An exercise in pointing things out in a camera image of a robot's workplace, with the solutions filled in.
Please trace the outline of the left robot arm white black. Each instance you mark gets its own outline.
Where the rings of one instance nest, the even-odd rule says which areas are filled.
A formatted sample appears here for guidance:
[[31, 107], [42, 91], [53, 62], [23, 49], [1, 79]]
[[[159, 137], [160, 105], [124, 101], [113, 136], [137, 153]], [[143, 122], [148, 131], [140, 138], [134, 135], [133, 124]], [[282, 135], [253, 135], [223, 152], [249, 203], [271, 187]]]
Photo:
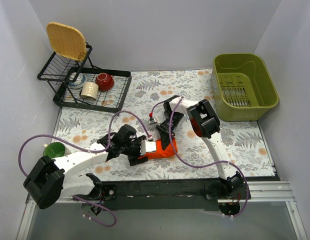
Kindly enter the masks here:
[[150, 153], [156, 150], [151, 135], [136, 137], [136, 130], [125, 124], [88, 148], [61, 157], [42, 156], [26, 176], [23, 187], [40, 209], [66, 197], [96, 200], [103, 192], [103, 183], [93, 173], [81, 174], [83, 170], [120, 155], [127, 156], [130, 165], [135, 166], [148, 161]]

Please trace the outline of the orange t shirt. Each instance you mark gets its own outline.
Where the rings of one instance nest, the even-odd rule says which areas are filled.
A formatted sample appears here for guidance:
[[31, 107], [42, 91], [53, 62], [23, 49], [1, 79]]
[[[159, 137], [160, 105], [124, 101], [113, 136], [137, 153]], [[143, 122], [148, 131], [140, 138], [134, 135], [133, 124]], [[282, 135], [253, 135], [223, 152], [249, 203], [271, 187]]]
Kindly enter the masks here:
[[166, 158], [172, 158], [175, 156], [175, 152], [173, 150], [173, 147], [178, 152], [176, 139], [172, 139], [173, 144], [169, 143], [166, 149], [162, 149], [162, 140], [159, 138], [155, 141], [156, 143], [156, 151], [155, 152], [148, 152], [143, 157], [147, 157], [149, 160], [153, 159], [166, 159]]

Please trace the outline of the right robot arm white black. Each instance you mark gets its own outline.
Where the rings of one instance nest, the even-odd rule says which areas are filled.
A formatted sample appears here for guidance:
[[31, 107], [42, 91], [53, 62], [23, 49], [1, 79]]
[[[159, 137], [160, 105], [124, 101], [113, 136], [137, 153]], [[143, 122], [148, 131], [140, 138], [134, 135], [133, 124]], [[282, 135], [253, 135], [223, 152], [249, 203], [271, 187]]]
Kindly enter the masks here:
[[221, 194], [232, 199], [240, 192], [244, 180], [239, 170], [229, 164], [230, 158], [222, 142], [220, 120], [207, 99], [191, 101], [174, 95], [162, 102], [165, 121], [157, 124], [160, 134], [161, 147], [166, 150], [173, 141], [173, 130], [184, 116], [190, 120], [194, 133], [203, 140], [208, 147], [215, 163], [221, 185]]

